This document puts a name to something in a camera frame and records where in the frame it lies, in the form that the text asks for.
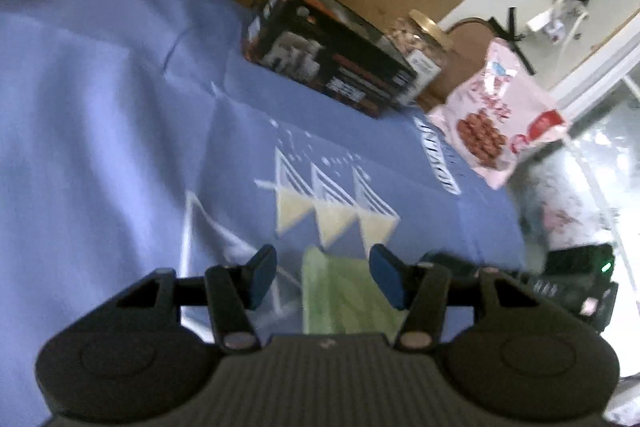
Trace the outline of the pink twisted snack bag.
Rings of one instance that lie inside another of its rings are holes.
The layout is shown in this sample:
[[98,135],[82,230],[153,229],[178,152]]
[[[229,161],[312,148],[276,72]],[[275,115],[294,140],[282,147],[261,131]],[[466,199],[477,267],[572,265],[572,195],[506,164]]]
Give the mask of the pink twisted snack bag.
[[427,117],[494,190],[508,182],[526,150],[563,138],[570,127],[552,96],[499,38],[489,43],[483,68]]

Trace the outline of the white power strip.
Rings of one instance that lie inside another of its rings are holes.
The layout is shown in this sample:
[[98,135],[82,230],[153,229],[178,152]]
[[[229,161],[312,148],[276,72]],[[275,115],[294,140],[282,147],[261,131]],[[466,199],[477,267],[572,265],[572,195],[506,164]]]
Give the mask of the white power strip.
[[541,35],[552,43],[564,41],[575,24],[589,16],[578,0],[556,0],[552,7],[531,18],[525,25],[526,35]]

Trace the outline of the green snack packet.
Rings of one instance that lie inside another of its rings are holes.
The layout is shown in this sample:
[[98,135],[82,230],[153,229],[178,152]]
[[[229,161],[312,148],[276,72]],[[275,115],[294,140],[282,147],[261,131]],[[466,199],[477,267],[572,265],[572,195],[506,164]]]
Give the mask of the green snack packet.
[[305,334],[383,333],[393,340],[407,313],[395,310],[372,279],[366,259],[309,247],[302,264]]

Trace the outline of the nut jar gold lid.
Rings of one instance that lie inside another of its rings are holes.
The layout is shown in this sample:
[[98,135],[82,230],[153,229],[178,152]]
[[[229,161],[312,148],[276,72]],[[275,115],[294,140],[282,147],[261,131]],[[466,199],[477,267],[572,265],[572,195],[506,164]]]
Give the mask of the nut jar gold lid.
[[395,20],[385,37],[416,72],[416,78],[397,98],[398,104],[407,105],[440,75],[454,43],[446,31],[418,10]]

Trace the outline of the black sheep print box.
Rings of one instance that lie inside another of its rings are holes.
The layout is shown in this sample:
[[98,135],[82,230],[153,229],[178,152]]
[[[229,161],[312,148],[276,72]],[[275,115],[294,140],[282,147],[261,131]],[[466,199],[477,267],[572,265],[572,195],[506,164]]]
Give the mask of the black sheep print box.
[[396,46],[337,0],[264,0],[245,58],[370,117],[397,104],[416,71]]

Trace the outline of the blue printed bedsheet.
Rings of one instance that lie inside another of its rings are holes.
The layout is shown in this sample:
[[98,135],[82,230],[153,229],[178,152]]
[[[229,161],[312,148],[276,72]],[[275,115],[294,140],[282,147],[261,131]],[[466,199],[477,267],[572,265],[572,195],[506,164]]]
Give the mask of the blue printed bedsheet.
[[158,268],[277,249],[258,335],[303,328],[310,248],[521,268],[491,190],[416,108],[370,118],[241,52],[231,0],[1,0],[1,421],[47,418],[49,338]]

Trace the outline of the brown chair back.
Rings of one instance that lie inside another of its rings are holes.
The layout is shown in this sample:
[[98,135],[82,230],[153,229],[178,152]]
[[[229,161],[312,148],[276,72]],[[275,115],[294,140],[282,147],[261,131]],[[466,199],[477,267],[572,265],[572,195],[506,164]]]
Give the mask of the brown chair back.
[[420,95],[419,103],[425,112],[445,103],[454,89],[484,68],[489,43],[497,37],[491,24],[478,17],[459,20],[447,34],[454,45],[440,75]]

